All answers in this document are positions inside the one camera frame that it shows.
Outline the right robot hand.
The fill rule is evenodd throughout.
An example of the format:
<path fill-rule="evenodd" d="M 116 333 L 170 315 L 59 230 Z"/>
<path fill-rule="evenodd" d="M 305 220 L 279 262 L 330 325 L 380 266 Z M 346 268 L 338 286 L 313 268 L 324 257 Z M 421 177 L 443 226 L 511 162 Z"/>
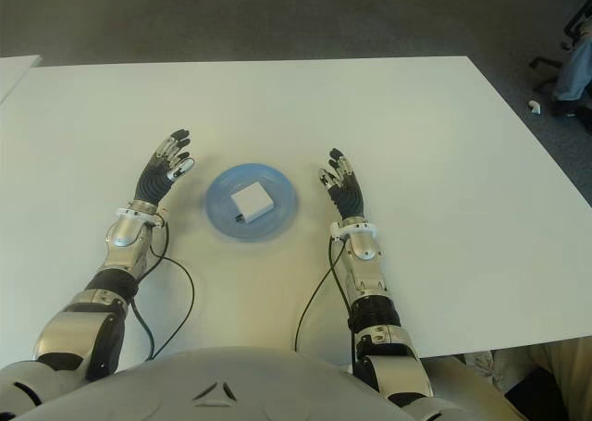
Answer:
<path fill-rule="evenodd" d="M 341 218 L 364 217 L 362 189 L 348 158 L 341 150 L 333 148 L 329 152 L 328 164 L 333 171 L 321 168 L 318 177 Z"/>

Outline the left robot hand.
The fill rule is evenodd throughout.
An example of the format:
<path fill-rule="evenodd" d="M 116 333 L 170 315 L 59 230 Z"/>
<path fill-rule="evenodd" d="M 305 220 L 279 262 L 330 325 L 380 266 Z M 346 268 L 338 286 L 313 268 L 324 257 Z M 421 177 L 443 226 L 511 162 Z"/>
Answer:
<path fill-rule="evenodd" d="M 133 199 L 158 206 L 172 185 L 195 166 L 195 159 L 183 149 L 191 142 L 188 130 L 177 130 L 156 148 L 136 184 Z"/>

